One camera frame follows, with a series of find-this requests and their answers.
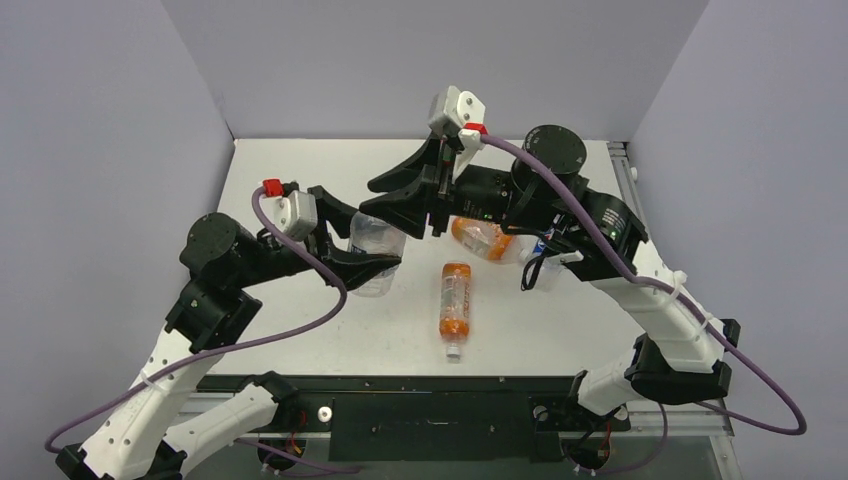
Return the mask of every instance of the white table surface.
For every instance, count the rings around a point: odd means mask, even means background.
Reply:
[[[357,206],[372,198],[366,182],[400,163],[422,140],[242,139],[227,175],[219,211],[248,230],[261,228],[250,195],[265,178],[323,185]],[[581,174],[589,187],[621,196],[605,142],[586,142]],[[475,164],[507,170],[512,158],[487,147]],[[326,325],[289,340],[226,355],[211,374],[274,370],[283,375],[563,376],[605,364],[632,346],[642,331],[610,298],[560,275],[553,292],[522,292],[521,265],[488,263],[450,235],[409,239],[391,291],[380,298],[350,295]],[[341,248],[346,240],[338,240]],[[471,264],[471,335],[458,364],[445,359],[438,330],[442,265]],[[247,292],[264,303],[242,335],[250,340],[314,320],[338,293],[314,272],[257,285]]]

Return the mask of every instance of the gray wall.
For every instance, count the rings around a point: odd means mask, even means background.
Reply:
[[[232,141],[159,2],[3,2],[0,45],[0,477],[62,478],[42,440],[129,385]]]
[[[707,0],[164,0],[243,137],[422,137],[447,85],[544,122],[629,139]]]
[[[747,479],[845,478],[845,19],[841,0],[712,0],[631,144],[665,259],[809,418],[801,438],[736,422]],[[792,424],[735,372],[734,409]]]

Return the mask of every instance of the white bottle cap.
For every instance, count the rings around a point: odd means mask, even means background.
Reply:
[[[445,354],[449,360],[459,360],[462,357],[462,354],[459,351],[459,345],[455,343],[448,345],[445,349]]]

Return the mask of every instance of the red wire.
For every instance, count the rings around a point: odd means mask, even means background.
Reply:
[[[300,425],[298,425],[294,430],[292,430],[292,433],[289,434],[288,440],[286,440],[286,444],[291,447],[290,453],[295,453],[297,451],[295,449],[294,436],[297,433],[297,430],[299,428],[302,428],[304,425],[306,425],[306,411],[301,410],[300,411]]]

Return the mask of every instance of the screw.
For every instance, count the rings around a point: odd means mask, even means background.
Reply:
[[[318,409],[318,420],[322,423],[327,423],[333,418],[333,410],[330,407],[321,407]]]
[[[622,422],[627,420],[628,415],[629,413],[627,412],[627,407],[625,407],[624,405],[622,405],[621,408],[619,408],[618,411],[615,412],[615,418],[621,420]]]

